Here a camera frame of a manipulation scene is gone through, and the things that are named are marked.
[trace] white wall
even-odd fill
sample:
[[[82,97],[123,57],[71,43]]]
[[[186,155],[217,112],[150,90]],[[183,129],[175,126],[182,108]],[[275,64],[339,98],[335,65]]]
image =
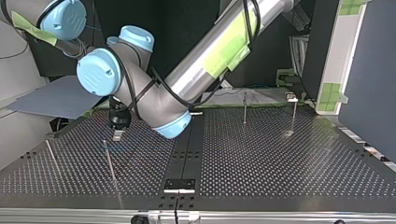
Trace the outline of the white wall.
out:
[[[0,58],[17,54],[26,42],[0,22]],[[45,85],[30,49],[22,55],[0,59],[0,169],[36,147],[50,131],[51,118],[9,111],[5,106]]]

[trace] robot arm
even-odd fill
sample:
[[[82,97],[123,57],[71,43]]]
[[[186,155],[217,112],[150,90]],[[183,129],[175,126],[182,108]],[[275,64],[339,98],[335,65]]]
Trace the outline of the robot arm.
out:
[[[7,3],[7,7],[2,4],[3,14],[4,8],[7,9],[7,13],[15,10],[32,24],[36,24],[39,18],[43,17],[44,20],[38,24],[39,28],[55,34],[59,39],[66,41],[65,43],[77,38],[85,26],[85,10],[84,13],[73,14],[74,10],[78,12],[81,9],[78,7],[78,0],[0,1]],[[292,10],[297,2],[299,0],[258,0],[256,7],[261,14],[260,32],[280,13]],[[48,8],[53,4],[58,6],[48,12]],[[58,8],[62,4],[66,9]],[[123,27],[120,40],[116,44],[95,49],[83,57],[78,62],[78,79],[92,94],[114,95],[153,130],[166,138],[177,137],[191,121],[188,105],[185,103],[196,101],[220,75],[234,70],[249,54],[244,9],[240,1],[234,1],[214,27],[160,85],[146,73],[153,51],[154,37],[134,26]],[[58,18],[58,23],[62,22],[62,32],[56,29],[59,26],[57,22],[49,19],[49,15],[42,15],[43,11],[50,14],[54,10],[64,14],[61,19]],[[247,10],[251,27],[254,29],[257,20],[252,3],[248,4]],[[76,16],[79,22],[71,20],[73,16]]]

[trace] metal rod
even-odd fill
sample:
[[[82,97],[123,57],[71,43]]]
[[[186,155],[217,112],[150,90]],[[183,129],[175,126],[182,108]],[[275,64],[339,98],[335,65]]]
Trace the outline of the metal rod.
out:
[[[53,160],[56,160],[55,155],[53,154],[53,151],[52,151],[52,147],[50,146],[50,141],[49,141],[49,140],[46,140],[46,144],[47,144],[47,148],[49,149],[50,157],[51,157]]]
[[[296,119],[297,103],[298,103],[298,102],[295,102],[295,103],[294,103],[293,121]]]
[[[114,174],[113,162],[111,161],[110,152],[108,151],[107,141],[106,140],[103,140],[103,148],[106,151],[107,162],[108,162],[108,167],[110,168],[111,176],[113,177],[114,181],[117,181],[116,175]]]
[[[203,115],[204,112],[190,112],[190,114],[191,114],[192,116],[200,116],[200,115]]]
[[[247,93],[245,92],[245,97],[244,97],[244,124],[247,123],[247,112],[248,112]]]

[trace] metal pin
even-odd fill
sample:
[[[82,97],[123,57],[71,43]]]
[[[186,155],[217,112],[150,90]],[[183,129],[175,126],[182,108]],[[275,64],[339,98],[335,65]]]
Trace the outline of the metal pin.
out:
[[[120,188],[119,188],[119,183],[117,182],[117,180],[114,180],[113,184],[114,184],[114,188],[116,188],[117,198],[119,199],[119,203],[120,203],[120,209],[124,209],[125,206],[124,206],[123,201],[122,201],[121,192],[120,192]]]
[[[53,154],[53,151],[52,151],[52,147],[50,146],[50,141],[48,139],[46,140],[46,144],[47,144],[47,148],[49,149],[50,157],[53,160],[56,160],[55,155]]]
[[[248,112],[247,93],[245,92],[245,97],[244,97],[244,124],[247,123],[247,112]]]
[[[124,131],[123,130],[116,130],[116,131],[114,131],[114,134],[113,134],[113,141],[114,142],[119,142],[120,140],[121,140],[121,138],[122,138],[122,134],[124,133]]]
[[[203,112],[190,112],[190,114],[192,116],[200,116],[200,115],[203,115],[204,113]]]
[[[297,103],[298,103],[298,101],[296,101],[296,102],[294,103],[293,121],[296,119]]]
[[[108,151],[107,141],[106,140],[103,140],[103,148],[106,151],[107,162],[108,162],[108,167],[110,167],[111,176],[113,177],[114,181],[117,181],[116,175],[114,174],[113,162],[111,161],[110,152]]]

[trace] metal bracket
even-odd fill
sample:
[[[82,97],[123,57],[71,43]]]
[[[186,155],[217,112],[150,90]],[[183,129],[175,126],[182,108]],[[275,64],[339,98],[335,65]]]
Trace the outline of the metal bracket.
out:
[[[347,104],[348,101],[349,101],[349,98],[347,98],[347,96],[345,96],[343,93],[340,93],[339,102],[342,103],[342,104]]]
[[[165,183],[164,193],[195,193],[194,179],[168,179]]]
[[[296,94],[294,94],[294,92],[292,92],[292,91],[285,92],[285,97],[286,97],[286,101],[288,101],[289,103],[290,102],[292,102],[292,103],[298,102]]]
[[[122,138],[123,133],[124,133],[124,130],[115,130],[114,135],[113,135],[113,141],[119,142]]]
[[[189,216],[188,224],[201,224],[201,217],[199,215]]]

